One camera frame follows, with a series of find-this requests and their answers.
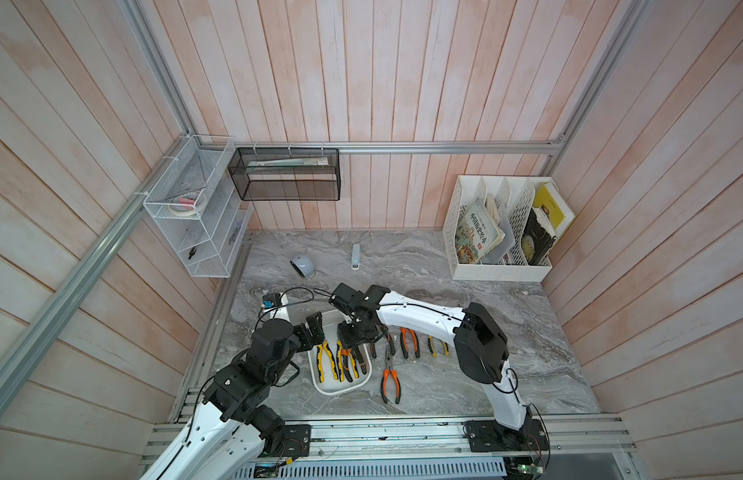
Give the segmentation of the white plastic storage box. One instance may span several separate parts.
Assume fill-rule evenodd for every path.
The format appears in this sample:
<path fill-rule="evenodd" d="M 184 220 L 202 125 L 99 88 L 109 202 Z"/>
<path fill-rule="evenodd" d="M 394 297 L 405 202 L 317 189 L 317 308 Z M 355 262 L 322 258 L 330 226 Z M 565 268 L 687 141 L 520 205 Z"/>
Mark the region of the white plastic storage box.
<path fill-rule="evenodd" d="M 310 353 L 310 367 L 315 388 L 323 395 L 338 396 L 366 385 L 373 367 L 367 346 L 357 349 L 358 355 L 341 342 L 338 326 L 346 316 L 338 310 L 323 312 L 320 318 L 325 340 Z"/>

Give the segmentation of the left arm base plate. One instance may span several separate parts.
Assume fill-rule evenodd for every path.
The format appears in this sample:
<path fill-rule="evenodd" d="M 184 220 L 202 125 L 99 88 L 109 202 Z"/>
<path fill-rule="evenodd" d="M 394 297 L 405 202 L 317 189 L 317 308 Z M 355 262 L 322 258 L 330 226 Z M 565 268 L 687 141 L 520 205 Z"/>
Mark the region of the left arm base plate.
<path fill-rule="evenodd" d="M 265 440 L 263 456 L 301 458 L 310 455 L 312 426 L 309 424 L 286 425 L 269 434 Z"/>

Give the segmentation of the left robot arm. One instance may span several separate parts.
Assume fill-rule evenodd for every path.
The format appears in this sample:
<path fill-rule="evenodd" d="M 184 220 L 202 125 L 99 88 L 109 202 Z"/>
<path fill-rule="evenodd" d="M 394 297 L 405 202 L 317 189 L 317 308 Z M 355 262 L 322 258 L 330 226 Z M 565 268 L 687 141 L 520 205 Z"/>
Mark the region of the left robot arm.
<path fill-rule="evenodd" d="M 191 420 L 143 478 L 228 479 L 263 453 L 286 454 L 289 430 L 265 401 L 294 355 L 324 339 L 321 313 L 301 324 L 265 322 L 251 346 L 211 378 Z"/>

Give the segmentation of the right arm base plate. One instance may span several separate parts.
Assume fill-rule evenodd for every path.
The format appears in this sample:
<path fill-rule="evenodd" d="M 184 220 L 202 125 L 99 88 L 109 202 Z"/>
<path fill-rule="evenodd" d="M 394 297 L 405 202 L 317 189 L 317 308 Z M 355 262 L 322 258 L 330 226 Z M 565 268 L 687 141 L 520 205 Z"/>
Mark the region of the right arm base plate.
<path fill-rule="evenodd" d="M 463 424 L 463 432 L 473 453 L 549 450 L 547 430 L 535 418 L 527 418 L 520 430 L 503 427 L 493 420 L 473 420 Z"/>

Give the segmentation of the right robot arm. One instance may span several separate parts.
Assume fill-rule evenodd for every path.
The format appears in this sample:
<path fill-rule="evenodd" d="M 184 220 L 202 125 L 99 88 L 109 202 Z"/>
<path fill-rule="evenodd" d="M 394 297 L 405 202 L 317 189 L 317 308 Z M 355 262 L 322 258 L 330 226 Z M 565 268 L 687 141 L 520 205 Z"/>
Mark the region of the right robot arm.
<path fill-rule="evenodd" d="M 485 306 L 439 306 L 379 285 L 361 292 L 345 283 L 330 294 L 329 302 L 349 317 L 338 328 L 343 346 L 373 344 L 385 337 L 389 326 L 439 339 L 457 354 L 461 372 L 483 385 L 497 424 L 515 431 L 527 425 L 527 405 L 509 372 L 507 335 Z"/>

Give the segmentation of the orange long nose pliers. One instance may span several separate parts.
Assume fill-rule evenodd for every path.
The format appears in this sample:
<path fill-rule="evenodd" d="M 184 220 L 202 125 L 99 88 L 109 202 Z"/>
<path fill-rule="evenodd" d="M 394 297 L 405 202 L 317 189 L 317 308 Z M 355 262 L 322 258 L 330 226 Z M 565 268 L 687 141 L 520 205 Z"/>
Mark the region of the orange long nose pliers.
<path fill-rule="evenodd" d="M 393 351 L 391 347 L 385 348 L 385 369 L 383 370 L 383 378 L 381 378 L 381 399 L 383 402 L 389 403 L 389 395 L 387 395 L 387 384 L 389 381 L 393 382 L 393 401 L 395 404 L 401 402 L 401 382 L 399 382 L 399 376 L 397 376 L 397 370 L 393 368 Z"/>

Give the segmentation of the yellow black combination pliers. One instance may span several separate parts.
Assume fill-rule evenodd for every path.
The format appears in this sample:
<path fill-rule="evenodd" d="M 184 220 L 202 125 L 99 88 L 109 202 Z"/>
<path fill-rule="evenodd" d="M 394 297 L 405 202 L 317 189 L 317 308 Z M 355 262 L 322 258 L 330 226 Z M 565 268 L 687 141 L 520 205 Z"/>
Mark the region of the yellow black combination pliers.
<path fill-rule="evenodd" d="M 336 365 L 341 383 L 366 380 L 371 373 L 367 348 L 365 346 L 349 348 L 340 340 L 337 341 Z"/>

